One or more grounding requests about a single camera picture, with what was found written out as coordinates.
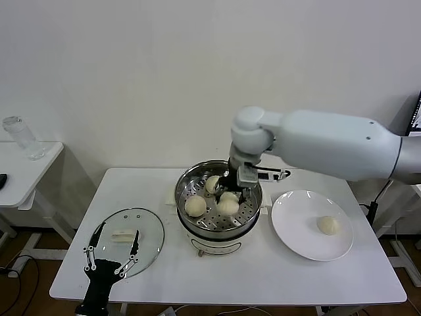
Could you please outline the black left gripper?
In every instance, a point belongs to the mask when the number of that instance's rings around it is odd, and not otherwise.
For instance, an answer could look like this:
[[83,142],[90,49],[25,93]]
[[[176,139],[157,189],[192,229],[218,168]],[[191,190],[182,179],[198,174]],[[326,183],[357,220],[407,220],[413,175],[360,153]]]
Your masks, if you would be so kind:
[[83,248],[86,257],[84,270],[89,279],[83,305],[89,308],[105,308],[109,301],[111,288],[114,283],[122,278],[128,277],[130,269],[139,261],[137,253],[139,251],[140,232],[136,230],[136,235],[131,246],[128,260],[123,264],[108,259],[95,259],[94,250],[99,243],[103,227],[106,222],[102,222],[93,232],[89,239],[89,244]]

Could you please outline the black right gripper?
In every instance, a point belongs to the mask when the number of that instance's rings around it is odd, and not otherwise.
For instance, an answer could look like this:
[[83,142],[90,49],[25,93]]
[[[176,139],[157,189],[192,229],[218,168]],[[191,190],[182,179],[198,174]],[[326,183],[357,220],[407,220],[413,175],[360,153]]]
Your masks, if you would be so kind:
[[224,192],[241,192],[239,197],[239,204],[248,204],[253,197],[253,190],[251,188],[244,188],[238,185],[237,175],[240,170],[243,170],[243,163],[232,163],[228,161],[228,174],[221,176],[214,185],[214,197],[216,203],[220,202],[220,198]]

